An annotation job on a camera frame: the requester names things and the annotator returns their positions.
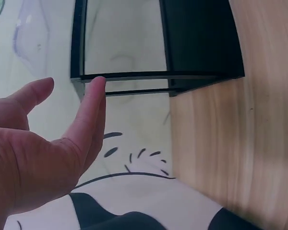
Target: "table surface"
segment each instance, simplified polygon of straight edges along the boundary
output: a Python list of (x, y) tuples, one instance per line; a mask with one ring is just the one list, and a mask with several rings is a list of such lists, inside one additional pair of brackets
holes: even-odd
[(174, 174), (264, 229), (288, 230), (288, 0), (230, 3), (246, 78), (171, 99)]

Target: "wood grain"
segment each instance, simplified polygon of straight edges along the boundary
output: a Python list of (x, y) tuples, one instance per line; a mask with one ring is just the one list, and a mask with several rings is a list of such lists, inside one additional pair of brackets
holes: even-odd
[(246, 77), (171, 99), (176, 177), (288, 230), (288, 0), (231, 0)]

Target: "black metal frame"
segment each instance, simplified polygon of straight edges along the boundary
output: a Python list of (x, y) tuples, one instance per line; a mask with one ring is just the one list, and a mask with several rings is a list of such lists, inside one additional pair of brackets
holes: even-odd
[(76, 0), (73, 29), (72, 29), (72, 48), (71, 48), (71, 81), (74, 84), (77, 92), (79, 89), (83, 92), (79, 93), (82, 97), (84, 93), (84, 83), (90, 82), (97, 76), (104, 76), (107, 81), (128, 81), (128, 80), (168, 80), (167, 89), (150, 89), (150, 90), (132, 90), (120, 92), (106, 92), (106, 96), (120, 96), (120, 95), (134, 95), (134, 94), (149, 94), (149, 93), (169, 93), (170, 96), (176, 96), (180, 93), (188, 92), (194, 89), (228, 81), (230, 79), (237, 79), (244, 76), (243, 62), (241, 57), (240, 46), (235, 46), (237, 50), (237, 59), (240, 66), (238, 71), (234, 73), (220, 72), (220, 71), (177, 71), (174, 68), (173, 56), (171, 52), (170, 35), (168, 22), (166, 18), (165, 4), (169, 0), (159, 0), (161, 9), (161, 19), (164, 34), (164, 46), (166, 54), (167, 71), (148, 71), (148, 72), (123, 72), (123, 73), (100, 73), (85, 75), (85, 28), (86, 28), (86, 14), (87, 1)]

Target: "black panel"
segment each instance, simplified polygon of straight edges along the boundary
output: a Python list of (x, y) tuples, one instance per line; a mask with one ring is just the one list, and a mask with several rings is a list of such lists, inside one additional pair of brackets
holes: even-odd
[(208, 230), (260, 230), (258, 227), (222, 208), (212, 219)]
[(228, 0), (160, 0), (168, 63), (174, 71), (216, 71), (244, 76)]

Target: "finger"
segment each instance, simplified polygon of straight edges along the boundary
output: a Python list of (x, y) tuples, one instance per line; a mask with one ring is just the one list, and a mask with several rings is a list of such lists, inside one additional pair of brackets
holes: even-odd
[(90, 150), (85, 159), (83, 173), (86, 172), (86, 170), (88, 170), (88, 168), (92, 165), (92, 163), (95, 161), (97, 155), (99, 154), (102, 148), (105, 126), (106, 126), (106, 95), (103, 96), (99, 106), (99, 113), (95, 129), (96, 131), (95, 134), (93, 135)]
[(52, 78), (45, 78), (33, 81), (8, 98), (16, 100), (28, 114), (35, 106), (41, 104), (52, 93), (54, 81)]
[(97, 77), (87, 86), (77, 116), (63, 135), (76, 146), (78, 157), (84, 163), (95, 132), (99, 105), (105, 94), (106, 80)]

